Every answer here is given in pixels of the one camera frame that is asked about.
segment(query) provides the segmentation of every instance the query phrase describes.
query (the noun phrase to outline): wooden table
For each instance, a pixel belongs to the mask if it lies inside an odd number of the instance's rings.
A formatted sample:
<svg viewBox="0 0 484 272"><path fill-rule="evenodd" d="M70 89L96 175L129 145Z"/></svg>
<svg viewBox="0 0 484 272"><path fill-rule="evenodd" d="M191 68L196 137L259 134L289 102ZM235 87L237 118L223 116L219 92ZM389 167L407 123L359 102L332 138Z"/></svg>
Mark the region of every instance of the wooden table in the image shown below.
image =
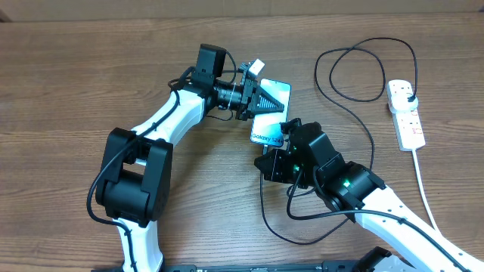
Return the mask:
<svg viewBox="0 0 484 272"><path fill-rule="evenodd" d="M240 63L256 57L264 76L293 86L289 117L320 122L346 160L367 165L370 144L360 125L315 90L323 51L374 36L404 39L419 66L420 114L427 145L418 151L423 182L446 237L484 259L484 16L406 14L121 20L0 24L0 270L78 271L123 262L114 227L85 210L108 133L151 116L169 95L166 82L194 65L200 43L227 48ZM388 79L414 81L411 55L395 42L363 46L383 60ZM322 60L324 90L358 114L376 143L374 171L427 219L411 154L398 149L386 95L373 103L336 96ZM355 97L373 97L381 71L371 56L351 53L334 81ZM313 246L295 246L262 223L261 147L251 122L205 119L175 148L169 203L160 218L168 264L282 264L360 258L385 242L346 224ZM312 240L342 218L291 221L287 186L265 185L268 221L295 240ZM326 210L316 196L295 210ZM95 206L98 215L104 209Z"/></svg>

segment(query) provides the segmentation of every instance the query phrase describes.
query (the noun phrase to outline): white power strip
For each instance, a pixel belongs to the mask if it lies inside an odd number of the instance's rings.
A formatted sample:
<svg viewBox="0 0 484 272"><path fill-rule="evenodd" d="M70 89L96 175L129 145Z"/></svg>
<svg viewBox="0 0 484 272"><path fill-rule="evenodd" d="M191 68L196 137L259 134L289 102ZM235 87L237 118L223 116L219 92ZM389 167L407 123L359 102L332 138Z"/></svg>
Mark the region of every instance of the white power strip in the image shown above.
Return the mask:
<svg viewBox="0 0 484 272"><path fill-rule="evenodd" d="M408 97L413 94L411 84L400 79L389 81L386 87L386 93L388 94L388 105L392 112L393 125L395 125L399 148L401 151L411 151L412 153L423 205L427 210L433 228L440 233L430 211L427 198L425 197L424 185L422 184L420 167L417 160L417 149L425 145L424 131L422 130L422 124L417 111L418 99L415 98L413 102L408 102Z"/></svg>

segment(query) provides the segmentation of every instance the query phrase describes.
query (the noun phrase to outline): wall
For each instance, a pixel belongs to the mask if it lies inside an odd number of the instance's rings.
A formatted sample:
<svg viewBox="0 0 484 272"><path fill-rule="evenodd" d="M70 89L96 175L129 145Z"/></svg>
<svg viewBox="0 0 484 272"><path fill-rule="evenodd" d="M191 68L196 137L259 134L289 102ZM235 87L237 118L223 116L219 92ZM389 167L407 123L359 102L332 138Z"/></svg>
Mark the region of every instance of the wall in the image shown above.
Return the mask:
<svg viewBox="0 0 484 272"><path fill-rule="evenodd" d="M27 22L468 12L483 6L484 0L0 0L0 18Z"/></svg>

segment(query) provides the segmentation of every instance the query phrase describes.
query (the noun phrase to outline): white cable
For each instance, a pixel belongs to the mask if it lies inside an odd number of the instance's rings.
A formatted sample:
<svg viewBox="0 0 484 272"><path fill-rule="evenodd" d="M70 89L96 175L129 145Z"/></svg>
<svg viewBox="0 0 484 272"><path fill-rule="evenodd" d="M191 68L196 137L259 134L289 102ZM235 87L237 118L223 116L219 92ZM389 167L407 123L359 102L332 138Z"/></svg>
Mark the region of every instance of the white cable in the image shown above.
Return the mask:
<svg viewBox="0 0 484 272"><path fill-rule="evenodd" d="M425 197L424 185L422 184L422 177L420 176L420 167L417 160L417 151L415 149L411 150L411 155L414 157L415 174L417 174L418 189L420 190L420 195L422 196L422 202L429 215L430 222L432 223L433 229L436 230L440 235L439 228L437 227L436 220L433 218L432 212L430 211L429 203Z"/></svg>

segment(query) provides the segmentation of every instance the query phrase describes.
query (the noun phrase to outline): smartphone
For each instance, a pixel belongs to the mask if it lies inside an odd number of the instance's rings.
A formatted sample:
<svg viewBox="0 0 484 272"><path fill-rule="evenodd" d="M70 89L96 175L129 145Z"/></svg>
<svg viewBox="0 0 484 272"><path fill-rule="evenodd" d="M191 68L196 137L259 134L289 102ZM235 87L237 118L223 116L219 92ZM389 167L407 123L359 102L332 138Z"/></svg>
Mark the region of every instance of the smartphone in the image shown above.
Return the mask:
<svg viewBox="0 0 484 272"><path fill-rule="evenodd" d="M284 145L284 136L282 135L281 123L287 122L291 87L287 83L270 79L261 80L260 87L284 105L284 112L256 115L252 123L250 140L256 144L282 147Z"/></svg>

